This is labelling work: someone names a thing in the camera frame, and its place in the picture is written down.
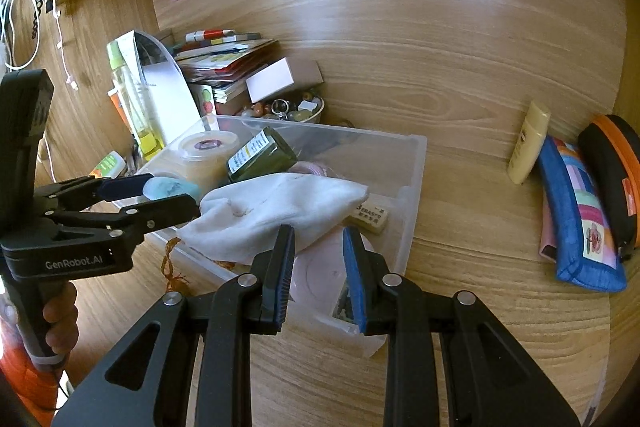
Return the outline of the person's left hand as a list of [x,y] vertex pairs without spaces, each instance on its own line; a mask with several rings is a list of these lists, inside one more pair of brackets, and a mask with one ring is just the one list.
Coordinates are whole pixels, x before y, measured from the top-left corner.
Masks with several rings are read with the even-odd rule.
[[[62,357],[70,354],[79,338],[76,298],[76,286],[65,282],[61,290],[44,305],[42,310],[44,321],[49,326],[46,343],[56,355],[62,355]],[[22,336],[17,330],[17,322],[17,309],[5,291],[1,294],[1,329],[4,345],[11,349],[24,347]]]

